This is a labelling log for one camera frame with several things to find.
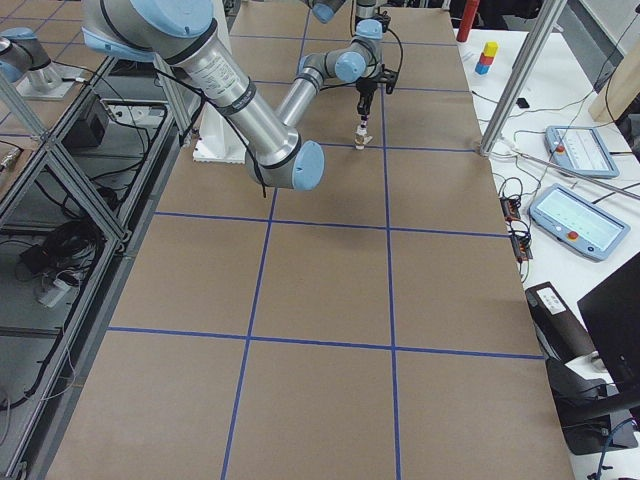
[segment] metal arm tube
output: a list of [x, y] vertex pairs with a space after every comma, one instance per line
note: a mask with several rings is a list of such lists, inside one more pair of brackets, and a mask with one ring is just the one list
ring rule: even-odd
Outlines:
[[491, 153], [491, 150], [493, 150], [500, 136], [500, 132], [502, 132], [504, 124], [509, 117], [509, 113], [515, 104], [516, 98], [522, 91], [566, 3], [567, 0], [547, 0], [542, 4], [542, 10], [540, 11], [536, 25], [531, 33], [527, 35], [524, 45], [522, 45], [520, 49], [520, 53], [514, 64], [513, 73], [511, 77], [509, 77], [500, 101], [482, 137], [482, 142], [479, 147], [480, 155], [487, 156]]
[[313, 68], [303, 69], [302, 74], [304, 78], [295, 79], [287, 96], [276, 109], [276, 115], [285, 125], [290, 127], [295, 127], [298, 124], [304, 112], [316, 98], [323, 82], [320, 73]]

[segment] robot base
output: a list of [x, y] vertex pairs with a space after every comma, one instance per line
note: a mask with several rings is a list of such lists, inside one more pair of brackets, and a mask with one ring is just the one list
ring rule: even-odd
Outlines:
[[[62, 78], [78, 78], [84, 71], [81, 68], [65, 67], [63, 65], [56, 65], [58, 72]], [[25, 77], [17, 86], [18, 93], [25, 100], [50, 100], [59, 101], [62, 100], [69, 90], [76, 84], [76, 82], [62, 82], [60, 86], [48, 91], [40, 92], [31, 86], [31, 82]]]
[[196, 162], [244, 163], [245, 152], [244, 145], [227, 122], [207, 106], [193, 159]]

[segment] blue tape line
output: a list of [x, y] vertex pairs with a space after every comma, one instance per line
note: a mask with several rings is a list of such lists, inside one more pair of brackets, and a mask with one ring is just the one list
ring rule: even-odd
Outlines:
[[[282, 35], [249, 35], [249, 34], [235, 34], [232, 33], [229, 35], [231, 38], [262, 38], [262, 39], [278, 39], [278, 40], [303, 40], [306, 39], [310, 42], [336, 42], [336, 43], [349, 43], [350, 39], [337, 39], [337, 38], [316, 38], [316, 37], [307, 37], [306, 29], [305, 33], [302, 37], [288, 37]], [[382, 43], [388, 43], [390, 45], [396, 45], [396, 41], [391, 40], [383, 40]], [[405, 42], [402, 41], [403, 45], [421, 45], [421, 46], [429, 46], [429, 47], [458, 47], [455, 43], [438, 43], [438, 42]]]
[[58, 13], [62, 7], [64, 7], [65, 3], [66, 3], [66, 2], [60, 2], [60, 5], [58, 6], [58, 8], [56, 8], [53, 12], [51, 12], [51, 15], [49, 15], [47, 18], [45, 18], [45, 19], [44, 19], [44, 22], [42, 22], [42, 25], [40, 25], [38, 28], [36, 28], [36, 29], [34, 30], [34, 32], [37, 32], [37, 31], [38, 31], [38, 30], [40, 30], [42, 27], [44, 27], [44, 26], [45, 26], [45, 24], [46, 24], [49, 20], [51, 20], [51, 19], [52, 19], [52, 17], [53, 17], [56, 13]]
[[466, 235], [469, 237], [509, 238], [507, 233], [459, 232], [455, 230], [434, 230], [429, 228], [391, 227], [394, 232], [436, 233], [441, 235]]
[[427, 88], [427, 87], [395, 87], [395, 90], [404, 90], [409, 92], [444, 92], [444, 93], [469, 93], [469, 90], [460, 90], [453, 88]]
[[27, 0], [22, 0], [22, 3], [18, 5], [16, 8], [14, 8], [11, 12], [9, 12], [9, 14], [5, 18], [13, 18], [12, 15], [16, 13], [18, 10], [20, 10], [25, 3], [27, 3]]
[[313, 345], [319, 347], [338, 347], [338, 348], [353, 348], [362, 350], [386, 350], [397, 352], [409, 352], [409, 353], [425, 353], [432, 355], [453, 355], [458, 357], [489, 357], [489, 358], [507, 358], [513, 360], [544, 360], [541, 355], [531, 355], [523, 353], [501, 353], [501, 352], [479, 352], [473, 350], [454, 350], [447, 348], [428, 348], [428, 347], [407, 347], [391, 345], [378, 345], [375, 343], [352, 343], [352, 342], [337, 342], [331, 340], [309, 340], [304, 338], [284, 338], [284, 337], [268, 337], [268, 336], [251, 336], [237, 335], [232, 333], [215, 333], [215, 332], [196, 332], [192, 330], [170, 330], [161, 328], [143, 328], [143, 327], [124, 327], [124, 326], [110, 326], [107, 328], [111, 332], [124, 332], [124, 333], [140, 333], [145, 335], [168, 335], [175, 337], [200, 337], [200, 338], [217, 338], [221, 340], [238, 340], [252, 342], [264, 342], [264, 343], [286, 343], [295, 345]]
[[280, 337], [251, 337], [254, 342], [268, 343], [289, 343], [294, 345], [315, 345], [319, 347], [342, 347], [342, 348], [360, 348], [364, 350], [389, 350], [392, 348], [388, 345], [376, 345], [373, 343], [350, 343], [350, 342], [334, 342], [330, 340], [307, 340], [300, 338], [280, 338]]
[[473, 148], [439, 148], [439, 147], [392, 147], [387, 150], [416, 150], [422, 152], [450, 152], [450, 153], [475, 153]]
[[375, 225], [350, 225], [346, 223], [322, 223], [322, 222], [305, 222], [302, 220], [273, 220], [273, 223], [281, 225], [306, 225], [309, 227], [329, 227], [329, 228], [355, 228], [363, 230], [385, 230], [386, 227], [378, 227]]
[[76, 33], [75, 36], [71, 39], [71, 41], [69, 43], [67, 43], [62, 50], [60, 50], [60, 53], [58, 53], [58, 55], [56, 55], [56, 60], [58, 60], [62, 56], [62, 54], [67, 51], [67, 48], [69, 48], [71, 45], [84, 45], [84, 42], [76, 42], [75, 41], [75, 39], [78, 38], [78, 36], [81, 33], [82, 33], [82, 31], [79, 31], [78, 33]]
[[292, 82], [278, 82], [278, 81], [274, 81], [274, 80], [253, 80], [253, 79], [251, 79], [251, 81], [253, 83], [259, 83], [259, 84], [263, 84], [263, 85], [286, 85], [286, 86], [290, 86], [292, 84]]
[[307, 19], [304, 23], [304, 31], [302, 32], [302, 42], [300, 44], [300, 55], [298, 55], [298, 62], [296, 65], [300, 64], [300, 60], [302, 59], [302, 53], [304, 52], [304, 44], [307, 40], [307, 30], [309, 29], [309, 18], [311, 17], [311, 10], [307, 11]]
[[396, 347], [398, 352], [432, 353], [436, 355], [456, 355], [462, 357], [509, 358], [513, 360], [544, 360], [542, 355], [519, 353], [476, 352], [472, 350], [449, 350], [442, 348]]
[[280, 35], [241, 35], [230, 33], [229, 37], [231, 38], [262, 38], [262, 39], [272, 39], [272, 40], [302, 40], [302, 37], [285, 37]]
[[[41, 18], [32, 18], [32, 17], [11, 17], [11, 20], [42, 20]], [[47, 18], [45, 20], [45, 23], [47, 22], [76, 22], [79, 24], [82, 24], [82, 20], [74, 20], [73, 18]]]
[[247, 368], [247, 360], [249, 358], [249, 346], [251, 345], [251, 334], [253, 332], [253, 323], [256, 318], [258, 300], [260, 298], [260, 288], [262, 286], [262, 276], [264, 274], [264, 266], [267, 259], [267, 250], [269, 249], [269, 238], [271, 236], [271, 226], [272, 226], [271, 220], [273, 219], [273, 213], [275, 211], [277, 198], [278, 198], [278, 189], [276, 188], [273, 190], [273, 199], [271, 200], [271, 211], [269, 212], [269, 222], [267, 223], [267, 230], [264, 235], [264, 245], [262, 246], [262, 257], [260, 258], [260, 268], [258, 269], [258, 278], [256, 279], [256, 289], [253, 295], [253, 303], [251, 305], [251, 316], [249, 317], [249, 327], [247, 328], [247, 338], [244, 344], [244, 352], [242, 354], [242, 364], [240, 365], [240, 377], [238, 378], [236, 396], [235, 396], [235, 400], [233, 401], [233, 412], [231, 414], [231, 423], [229, 425], [229, 434], [227, 436], [227, 446], [224, 452], [222, 472], [220, 473], [221, 480], [225, 480], [227, 478], [227, 470], [229, 468], [229, 459], [231, 457], [231, 446], [233, 444], [233, 435], [235, 433], [236, 421], [238, 418], [238, 408], [240, 406], [240, 397], [242, 395], [244, 375]]
[[267, 223], [267, 218], [250, 218], [250, 217], [227, 217], [224, 215], [205, 215], [199, 213], [181, 213], [181, 212], [159, 212], [156, 211], [155, 215], [162, 217], [184, 217], [184, 218], [202, 218], [207, 220], [231, 220], [237, 222], [258, 222]]
[[309, 227], [327, 227], [327, 228], [352, 228], [363, 230], [387, 230], [392, 232], [411, 232], [411, 233], [433, 233], [438, 235], [465, 235], [471, 237], [491, 237], [491, 238], [509, 238], [506, 233], [484, 233], [484, 232], [462, 232], [456, 230], [436, 230], [431, 228], [411, 228], [411, 227], [393, 227], [378, 225], [351, 225], [347, 223], [324, 223], [324, 222], [307, 222], [303, 220], [279, 220], [249, 217], [226, 217], [224, 215], [205, 215], [198, 213], [180, 213], [180, 212], [155, 212], [158, 216], [164, 217], [183, 217], [183, 218], [199, 218], [204, 220], [229, 220], [236, 222], [253, 222], [253, 223], [276, 223], [280, 225], [303, 225]]
[[389, 282], [389, 327], [391, 332], [391, 379], [393, 384], [393, 428], [396, 454], [396, 480], [402, 480], [402, 451], [400, 447], [400, 407], [398, 398], [398, 359], [396, 355], [396, 320], [395, 293], [393, 290], [393, 253], [391, 248], [391, 206], [389, 195], [389, 172], [387, 168], [387, 126], [384, 108], [384, 94], [380, 94], [382, 102], [382, 155], [384, 166], [384, 204], [387, 232], [387, 277]]
[[127, 333], [146, 333], [154, 335], [170, 335], [175, 337], [203, 337], [203, 338], [221, 338], [224, 340], [244, 340], [246, 341], [246, 335], [233, 335], [227, 333], [212, 333], [212, 332], [195, 332], [189, 330], [166, 330], [158, 328], [139, 328], [139, 327], [117, 327], [110, 326], [107, 328], [110, 332], [127, 332]]

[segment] blue block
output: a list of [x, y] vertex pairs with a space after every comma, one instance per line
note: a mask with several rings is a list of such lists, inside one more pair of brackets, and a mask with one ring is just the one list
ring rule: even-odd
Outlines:
[[486, 73], [489, 71], [489, 67], [491, 65], [482, 65], [481, 63], [478, 63], [476, 65], [476, 73], [479, 75], [486, 75]]

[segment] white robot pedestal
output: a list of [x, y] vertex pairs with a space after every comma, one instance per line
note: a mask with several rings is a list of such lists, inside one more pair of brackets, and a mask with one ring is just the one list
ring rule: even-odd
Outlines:
[[[231, 51], [222, 0], [212, 1], [218, 21], [218, 37]], [[193, 152], [193, 159], [197, 162], [244, 163], [245, 152], [244, 145], [224, 118], [211, 105], [206, 105], [200, 123], [200, 139]]]

